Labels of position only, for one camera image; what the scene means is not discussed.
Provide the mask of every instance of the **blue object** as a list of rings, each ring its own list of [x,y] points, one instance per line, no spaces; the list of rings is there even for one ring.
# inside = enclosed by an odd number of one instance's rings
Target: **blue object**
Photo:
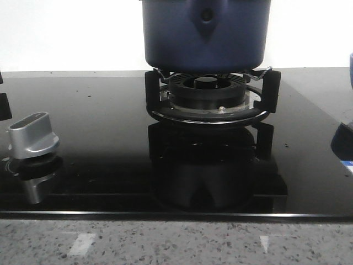
[[[350,74],[351,74],[351,84],[353,88],[353,54],[350,56]]]
[[[179,73],[234,73],[264,57],[270,0],[142,0],[146,61]]]

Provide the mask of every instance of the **burner ring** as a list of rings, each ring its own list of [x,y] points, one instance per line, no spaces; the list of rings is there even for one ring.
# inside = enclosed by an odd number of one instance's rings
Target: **burner ring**
[[[261,90],[255,87],[247,86],[247,91],[261,95]],[[245,109],[234,112],[206,113],[188,112],[171,105],[168,100],[163,101],[158,109],[149,114],[159,121],[168,121],[179,124],[195,124],[195,125],[235,125],[246,126],[252,122],[265,119],[269,112],[258,108]]]
[[[208,82],[200,82],[200,79],[205,77],[209,77]],[[246,81],[236,75],[181,74],[169,80],[168,88],[173,95],[170,101],[182,107],[217,109],[224,106],[230,108],[245,100]]]

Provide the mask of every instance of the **speckled countertop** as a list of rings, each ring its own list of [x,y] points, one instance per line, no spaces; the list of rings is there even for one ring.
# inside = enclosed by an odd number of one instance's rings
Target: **speckled countertop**
[[[353,225],[0,221],[0,264],[352,264]]]

